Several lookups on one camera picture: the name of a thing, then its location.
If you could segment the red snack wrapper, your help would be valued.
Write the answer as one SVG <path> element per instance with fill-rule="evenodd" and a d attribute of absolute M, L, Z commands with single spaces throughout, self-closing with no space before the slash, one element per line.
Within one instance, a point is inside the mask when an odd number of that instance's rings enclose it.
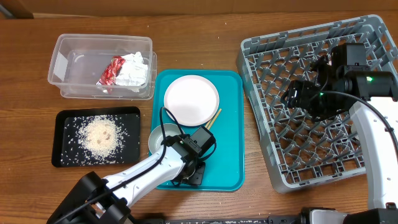
<path fill-rule="evenodd" d="M 115 85 L 118 72 L 125 62 L 126 60 L 122 58 L 122 56 L 118 55 L 111 59 L 111 63 L 106 67 L 100 79 L 96 83 L 97 85 L 106 85 L 106 87 L 100 87 L 102 92 L 105 94 L 110 94 L 112 92 L 111 86 Z"/>

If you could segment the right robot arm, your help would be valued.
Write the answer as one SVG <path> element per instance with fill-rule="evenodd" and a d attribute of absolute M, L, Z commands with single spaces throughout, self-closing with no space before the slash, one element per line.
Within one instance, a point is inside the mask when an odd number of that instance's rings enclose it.
<path fill-rule="evenodd" d="M 397 81 L 390 72 L 329 75 L 322 86 L 292 81 L 281 102 L 323 121 L 345 111 L 355 127 L 366 165 L 368 209 L 343 213 L 302 211 L 301 223 L 397 223 Z"/>

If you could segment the grey bowl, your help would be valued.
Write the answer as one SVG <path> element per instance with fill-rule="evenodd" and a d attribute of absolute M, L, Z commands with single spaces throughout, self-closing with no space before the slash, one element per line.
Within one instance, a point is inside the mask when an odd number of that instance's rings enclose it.
<path fill-rule="evenodd" d="M 164 131 L 166 136 L 175 136 L 181 134 L 178 126 L 172 123 L 164 124 Z M 151 154 L 161 155 L 163 150 L 163 146 L 161 145 L 162 141 L 163 134 L 161 126 L 158 126 L 151 132 L 149 136 L 148 147 Z"/>

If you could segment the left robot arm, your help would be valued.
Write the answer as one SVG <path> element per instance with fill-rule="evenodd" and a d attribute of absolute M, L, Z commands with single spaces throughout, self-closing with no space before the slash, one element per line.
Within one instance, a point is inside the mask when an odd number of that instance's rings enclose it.
<path fill-rule="evenodd" d="M 189 178 L 208 150 L 202 140 L 167 137 L 156 153 L 120 173 L 84 175 L 48 219 L 48 223 L 125 223 L 131 207 L 158 185 Z"/>

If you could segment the white napkin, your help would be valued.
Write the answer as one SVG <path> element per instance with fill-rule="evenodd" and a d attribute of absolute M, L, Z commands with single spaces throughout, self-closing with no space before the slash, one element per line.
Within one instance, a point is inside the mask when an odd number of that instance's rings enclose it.
<path fill-rule="evenodd" d="M 131 91 L 140 92 L 147 84 L 148 65 L 140 52 L 127 54 L 121 57 L 124 62 L 116 76 L 115 84 L 118 86 L 132 87 Z"/>

